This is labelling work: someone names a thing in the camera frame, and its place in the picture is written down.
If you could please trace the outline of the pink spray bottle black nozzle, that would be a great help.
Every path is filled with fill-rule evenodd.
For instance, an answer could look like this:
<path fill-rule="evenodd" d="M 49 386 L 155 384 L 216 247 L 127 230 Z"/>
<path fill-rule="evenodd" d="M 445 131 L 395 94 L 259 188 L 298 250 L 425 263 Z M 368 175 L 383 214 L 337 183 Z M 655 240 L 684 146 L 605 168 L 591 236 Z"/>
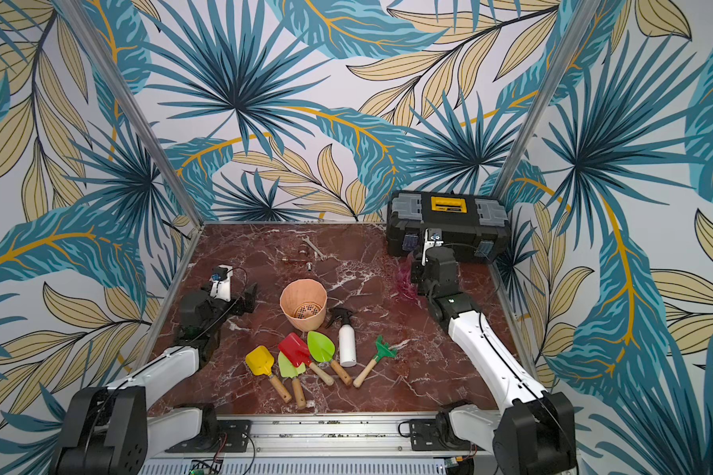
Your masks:
<path fill-rule="evenodd" d="M 401 299 L 414 301 L 417 298 L 417 286 L 412 282 L 412 267 L 411 259 L 400 261 L 396 271 L 396 289 Z"/>

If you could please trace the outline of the terracotta plastic flower pot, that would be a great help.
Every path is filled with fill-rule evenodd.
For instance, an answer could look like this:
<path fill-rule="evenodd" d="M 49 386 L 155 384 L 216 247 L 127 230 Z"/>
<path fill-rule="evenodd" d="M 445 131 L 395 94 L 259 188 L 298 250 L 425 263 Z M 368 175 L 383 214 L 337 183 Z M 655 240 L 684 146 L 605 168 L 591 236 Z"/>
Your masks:
<path fill-rule="evenodd" d="M 327 291 L 319 281 L 299 279 L 283 289 L 279 305 L 294 328 L 301 332 L 311 332 L 323 325 L 327 301 Z"/>

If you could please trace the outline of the green toy rake wooden handle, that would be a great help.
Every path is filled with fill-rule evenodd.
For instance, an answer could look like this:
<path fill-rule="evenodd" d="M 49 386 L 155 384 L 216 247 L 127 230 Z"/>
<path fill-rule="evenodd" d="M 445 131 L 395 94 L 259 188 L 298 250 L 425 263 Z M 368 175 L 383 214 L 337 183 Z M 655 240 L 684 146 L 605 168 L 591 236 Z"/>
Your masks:
<path fill-rule="evenodd" d="M 368 378 L 370 372 L 374 370 L 380 360 L 384 358 L 395 358 L 395 356 L 397 356 L 397 351 L 384 340 L 383 336 L 379 336 L 376 340 L 376 354 L 354 380 L 353 386 L 356 388 L 362 387 L 362 384 L 364 384 L 366 378 Z"/>

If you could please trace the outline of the bright green toy trowel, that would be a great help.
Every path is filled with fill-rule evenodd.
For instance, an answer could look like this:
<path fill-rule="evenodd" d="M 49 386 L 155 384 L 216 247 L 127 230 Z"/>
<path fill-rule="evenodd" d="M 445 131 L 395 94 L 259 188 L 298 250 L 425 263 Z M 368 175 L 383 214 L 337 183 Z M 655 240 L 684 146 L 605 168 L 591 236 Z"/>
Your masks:
<path fill-rule="evenodd" d="M 317 363 L 328 363 L 336 372 L 341 381 L 347 386 L 353 385 L 353 378 L 344 370 L 343 366 L 334 358 L 336 346 L 328 336 L 320 332 L 309 332 L 307 344 L 310 355 Z"/>

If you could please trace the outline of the white spray bottle black nozzle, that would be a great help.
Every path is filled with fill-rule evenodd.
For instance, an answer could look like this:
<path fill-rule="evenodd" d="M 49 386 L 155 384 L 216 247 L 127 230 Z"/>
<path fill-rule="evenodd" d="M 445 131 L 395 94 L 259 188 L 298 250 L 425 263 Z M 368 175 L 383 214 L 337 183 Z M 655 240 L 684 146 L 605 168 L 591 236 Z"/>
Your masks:
<path fill-rule="evenodd" d="M 345 307 L 337 306 L 330 310 L 330 320 L 327 328 L 336 322 L 341 324 L 339 330 L 339 363 L 344 368 L 354 367 L 357 364 L 356 333 L 352 325 L 354 312 Z"/>

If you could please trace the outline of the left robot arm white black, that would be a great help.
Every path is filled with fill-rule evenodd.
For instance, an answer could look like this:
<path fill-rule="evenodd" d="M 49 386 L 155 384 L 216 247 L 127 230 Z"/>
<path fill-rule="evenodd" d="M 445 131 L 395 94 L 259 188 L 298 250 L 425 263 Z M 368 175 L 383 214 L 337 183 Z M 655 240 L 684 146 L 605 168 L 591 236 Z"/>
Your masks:
<path fill-rule="evenodd" d="M 238 296 L 232 296 L 227 281 L 185 294 L 172 346 L 132 375 L 72 397 L 49 472 L 137 474 L 150 458 L 172 448 L 219 445 L 223 437 L 211 404 L 187 405 L 158 417 L 149 411 L 210 361 L 229 318 L 251 314 L 255 307 L 255 284 Z"/>

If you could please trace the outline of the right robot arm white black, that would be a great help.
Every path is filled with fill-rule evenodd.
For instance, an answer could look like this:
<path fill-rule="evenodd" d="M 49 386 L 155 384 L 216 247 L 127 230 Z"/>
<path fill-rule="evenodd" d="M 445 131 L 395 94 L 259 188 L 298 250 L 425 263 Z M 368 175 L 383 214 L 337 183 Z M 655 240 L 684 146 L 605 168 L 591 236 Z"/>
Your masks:
<path fill-rule="evenodd" d="M 503 474 L 580 473 L 574 406 L 563 393 L 547 391 L 499 340 L 461 290 L 455 252 L 430 247 L 414 267 L 431 318 L 463 350 L 499 409 L 497 417 L 473 404 L 447 411 L 453 438 L 491 453 Z"/>

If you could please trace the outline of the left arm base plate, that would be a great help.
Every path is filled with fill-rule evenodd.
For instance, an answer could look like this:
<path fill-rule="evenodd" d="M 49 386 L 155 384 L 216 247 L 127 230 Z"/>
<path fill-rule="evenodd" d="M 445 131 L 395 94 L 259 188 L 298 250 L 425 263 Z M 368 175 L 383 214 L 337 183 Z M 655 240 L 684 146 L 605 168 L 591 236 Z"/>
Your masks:
<path fill-rule="evenodd" d="M 245 453 L 251 420 L 219 420 L 204 424 L 199 435 L 170 447 L 166 453 Z"/>

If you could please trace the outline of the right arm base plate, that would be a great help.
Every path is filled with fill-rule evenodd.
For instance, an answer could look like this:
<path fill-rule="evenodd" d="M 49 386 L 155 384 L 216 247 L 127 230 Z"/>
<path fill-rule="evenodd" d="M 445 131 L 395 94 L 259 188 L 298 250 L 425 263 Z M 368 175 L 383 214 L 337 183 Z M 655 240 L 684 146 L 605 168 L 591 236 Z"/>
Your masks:
<path fill-rule="evenodd" d="M 412 419 L 408 435 L 413 451 L 469 451 L 471 443 L 456 437 L 449 425 L 439 418 Z"/>

